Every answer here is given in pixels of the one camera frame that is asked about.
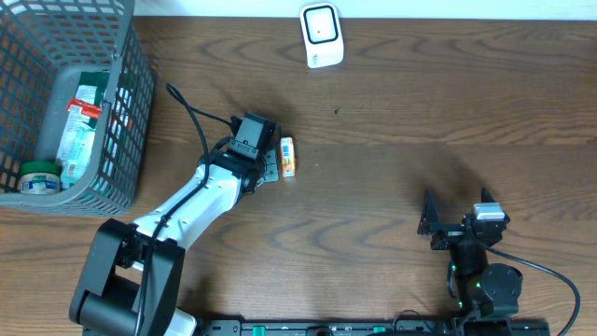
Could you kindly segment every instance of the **white rectangular object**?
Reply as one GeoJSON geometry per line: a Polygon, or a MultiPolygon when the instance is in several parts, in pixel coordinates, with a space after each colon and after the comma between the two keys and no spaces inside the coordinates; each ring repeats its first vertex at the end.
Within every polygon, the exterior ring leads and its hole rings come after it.
{"type": "Polygon", "coordinates": [[[334,5],[324,3],[304,7],[300,11],[300,26],[310,68],[342,62],[344,41],[334,5]]]}

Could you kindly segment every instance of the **white background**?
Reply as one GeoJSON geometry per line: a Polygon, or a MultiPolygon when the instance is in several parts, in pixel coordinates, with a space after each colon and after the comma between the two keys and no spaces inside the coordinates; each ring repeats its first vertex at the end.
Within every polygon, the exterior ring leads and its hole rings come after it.
{"type": "MultiPolygon", "coordinates": [[[[597,20],[597,0],[336,0],[343,18],[597,20]]],[[[296,18],[318,1],[137,0],[135,15],[296,18]]]]}

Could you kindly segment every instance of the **wood grain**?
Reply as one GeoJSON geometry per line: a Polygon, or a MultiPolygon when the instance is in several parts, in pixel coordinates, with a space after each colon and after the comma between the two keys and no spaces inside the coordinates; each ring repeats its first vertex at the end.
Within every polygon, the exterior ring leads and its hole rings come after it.
{"type": "MultiPolygon", "coordinates": [[[[597,332],[595,23],[345,20],[344,61],[319,70],[306,67],[297,20],[135,26],[160,84],[136,204],[120,219],[165,201],[201,155],[165,82],[219,117],[278,121],[297,144],[295,179],[243,199],[189,250],[183,309],[248,319],[453,311],[448,253],[416,235],[423,190],[450,219],[487,186],[512,218],[498,246],[573,279],[583,305],[571,334],[597,332]]],[[[226,135],[201,122],[211,145],[226,135]]],[[[2,209],[1,335],[80,332],[68,305],[103,221],[2,209]]],[[[557,332],[572,292],[516,267],[520,316],[557,332]]]]}

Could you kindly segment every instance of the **orange and white box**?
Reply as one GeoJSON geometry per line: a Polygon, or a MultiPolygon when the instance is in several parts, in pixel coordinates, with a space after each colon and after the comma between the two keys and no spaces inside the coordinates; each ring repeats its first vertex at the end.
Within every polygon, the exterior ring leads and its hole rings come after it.
{"type": "Polygon", "coordinates": [[[280,139],[280,149],[282,151],[282,176],[291,177],[295,175],[295,144],[291,137],[280,139]]]}

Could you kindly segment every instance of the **plastic basket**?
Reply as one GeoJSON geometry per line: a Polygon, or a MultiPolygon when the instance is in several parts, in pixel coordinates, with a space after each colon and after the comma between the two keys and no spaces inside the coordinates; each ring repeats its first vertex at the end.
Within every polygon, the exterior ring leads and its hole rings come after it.
{"type": "Polygon", "coordinates": [[[113,216],[141,168],[154,81],[132,27],[134,1],[0,0],[0,205],[113,216]],[[70,189],[17,191],[27,161],[54,161],[83,71],[109,71],[90,165],[70,189]]]}

